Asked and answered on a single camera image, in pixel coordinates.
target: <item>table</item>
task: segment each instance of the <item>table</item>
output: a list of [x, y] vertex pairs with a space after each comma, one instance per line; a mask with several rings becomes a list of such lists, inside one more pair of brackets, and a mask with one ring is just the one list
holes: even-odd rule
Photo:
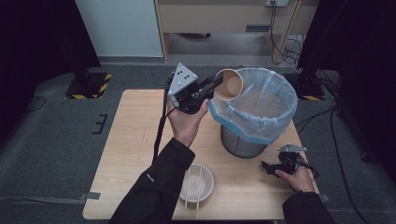
[[[151, 165], [162, 106], [163, 91], [123, 93], [92, 182], [91, 192], [100, 193], [100, 197], [87, 200], [85, 218], [110, 219], [136, 179]], [[279, 163], [279, 147], [287, 143], [301, 145], [293, 123], [253, 159], [240, 159], [228, 153], [220, 142], [219, 132], [220, 124], [208, 112], [191, 145], [196, 154], [194, 162], [203, 160], [215, 179], [212, 193], [200, 203], [198, 219], [283, 219], [281, 205], [292, 190], [283, 179], [267, 175], [260, 162]], [[160, 149], [172, 135], [166, 122]], [[195, 209], [195, 203], [189, 203], [185, 210], [184, 201], [179, 199], [173, 219], [195, 219]]]
[[[272, 8], [263, 0], [155, 0], [157, 20], [167, 61], [172, 34], [266, 34], [269, 49], [273, 49], [269, 35]], [[286, 7], [277, 7], [273, 27], [274, 42], [280, 52], [289, 35], [306, 35], [319, 0], [289, 0]], [[278, 50], [274, 60], [282, 61]]]

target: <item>black curtain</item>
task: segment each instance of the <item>black curtain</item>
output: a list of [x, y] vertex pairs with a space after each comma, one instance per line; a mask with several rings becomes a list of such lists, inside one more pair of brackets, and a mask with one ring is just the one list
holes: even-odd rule
[[0, 143], [39, 83], [73, 72], [59, 27], [85, 67], [100, 67], [75, 1], [0, 0]]
[[336, 98], [363, 149], [396, 182], [396, 3], [321, 0], [299, 67], [337, 71]]

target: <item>wooden tabletop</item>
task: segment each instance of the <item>wooden tabletop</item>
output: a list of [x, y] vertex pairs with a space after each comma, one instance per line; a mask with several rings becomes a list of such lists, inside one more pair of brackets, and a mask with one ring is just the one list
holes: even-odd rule
[[[100, 193], [100, 198], [87, 200], [85, 218], [110, 219], [136, 179], [151, 165], [162, 110], [163, 91], [123, 93], [92, 182], [91, 192]], [[172, 136], [167, 121], [160, 150]], [[236, 158], [222, 146], [220, 124], [208, 112], [191, 146], [196, 155], [194, 162], [203, 160], [215, 180], [212, 193], [199, 204], [198, 219], [283, 219], [282, 203], [293, 192], [283, 179], [267, 175], [261, 161], [278, 164], [277, 149], [287, 143], [301, 145], [292, 122], [258, 157]], [[173, 219], [195, 218], [196, 203], [184, 209], [184, 201], [179, 199]]]

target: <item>wall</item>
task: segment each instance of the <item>wall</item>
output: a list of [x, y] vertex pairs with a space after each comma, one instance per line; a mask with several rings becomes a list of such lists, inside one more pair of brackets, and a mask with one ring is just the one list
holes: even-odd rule
[[153, 0], [76, 0], [99, 57], [162, 57]]

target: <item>blue plastic trash bag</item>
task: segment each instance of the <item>blue plastic trash bag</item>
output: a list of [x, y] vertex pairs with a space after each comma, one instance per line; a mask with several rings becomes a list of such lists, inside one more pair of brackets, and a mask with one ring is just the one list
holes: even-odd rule
[[245, 88], [231, 101], [215, 94], [209, 111], [215, 121], [243, 140], [270, 145], [288, 128], [297, 108], [297, 95], [289, 82], [265, 68], [237, 71]]

